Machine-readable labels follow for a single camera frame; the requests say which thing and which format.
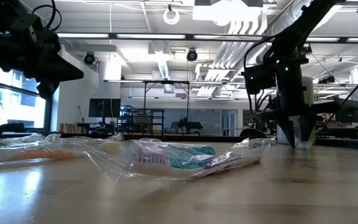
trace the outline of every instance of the computer monitor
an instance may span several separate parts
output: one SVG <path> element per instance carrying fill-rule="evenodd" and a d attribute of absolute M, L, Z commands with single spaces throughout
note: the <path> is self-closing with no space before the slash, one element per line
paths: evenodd
<path fill-rule="evenodd" d="M 90 118 L 117 118 L 121 106 L 121 99 L 90 99 Z"/>
<path fill-rule="evenodd" d="M 335 102 L 342 104 L 344 99 L 336 98 Z M 336 122 L 353 122 L 358 123 L 358 101 L 355 100 L 348 100 L 346 103 L 341 107 L 341 109 L 335 114 Z"/>

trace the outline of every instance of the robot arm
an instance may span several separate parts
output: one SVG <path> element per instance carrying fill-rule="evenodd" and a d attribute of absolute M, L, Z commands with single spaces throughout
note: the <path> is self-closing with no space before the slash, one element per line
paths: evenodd
<path fill-rule="evenodd" d="M 272 111 L 255 114 L 262 119 L 275 119 L 283 129 L 288 142 L 295 147 L 293 123 L 289 117 L 298 116 L 300 140 L 307 141 L 314 130 L 317 113 L 333 113 L 339 105 L 305 104 L 301 65 L 308 63 L 301 50 L 307 37 L 320 23 L 329 10 L 344 0 L 314 0 L 303 6 L 297 21 L 277 34 L 271 49 L 264 56 L 262 65 L 244 67 L 243 76 L 249 94 L 258 94 L 264 88 L 277 87 L 277 100 Z"/>
<path fill-rule="evenodd" d="M 35 78 L 40 96 L 50 98 L 60 82 L 84 76 L 59 51 L 57 34 L 38 16 L 28 14 L 19 0 L 0 0 L 0 67 L 5 72 L 15 69 Z"/>

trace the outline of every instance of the workbench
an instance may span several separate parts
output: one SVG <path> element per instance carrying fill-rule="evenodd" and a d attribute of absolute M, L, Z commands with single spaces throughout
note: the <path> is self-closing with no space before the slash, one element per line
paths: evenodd
<path fill-rule="evenodd" d="M 277 145 L 188 182 L 114 183 L 85 158 L 4 164 L 0 223 L 358 223 L 358 150 Z"/>

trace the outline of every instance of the wooden table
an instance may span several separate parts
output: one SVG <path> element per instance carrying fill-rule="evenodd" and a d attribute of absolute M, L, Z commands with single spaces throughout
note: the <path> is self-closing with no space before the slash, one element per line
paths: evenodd
<path fill-rule="evenodd" d="M 0 223 L 358 223 L 358 151 L 275 146 L 260 164 L 176 183 L 114 183 L 87 159 L 0 165 Z"/>

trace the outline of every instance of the clear plastic bag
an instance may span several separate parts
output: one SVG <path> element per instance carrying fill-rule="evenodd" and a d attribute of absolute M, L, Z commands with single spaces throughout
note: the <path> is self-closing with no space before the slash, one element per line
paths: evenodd
<path fill-rule="evenodd" d="M 41 140 L 44 140 L 45 136 L 39 133 L 33 133 L 29 136 L 20 137 L 20 138 L 3 138 L 0 139 L 0 147 L 14 147 L 20 146 L 23 144 L 32 144 Z"/>
<path fill-rule="evenodd" d="M 217 156 L 205 145 L 131 140 L 85 153 L 115 180 L 191 180 L 260 162 L 273 144 L 273 139 L 247 139 Z"/>
<path fill-rule="evenodd" d="M 112 143 L 113 140 L 118 139 L 122 139 L 122 136 L 112 136 L 107 140 L 84 137 L 62 139 L 60 134 L 51 134 L 38 141 L 27 139 L 25 143 L 19 144 L 18 142 L 22 141 L 22 138 L 21 140 L 8 138 L 4 139 L 3 142 L 11 142 L 12 144 L 0 147 L 0 162 L 85 157 L 85 151 L 100 149 L 103 144 Z"/>

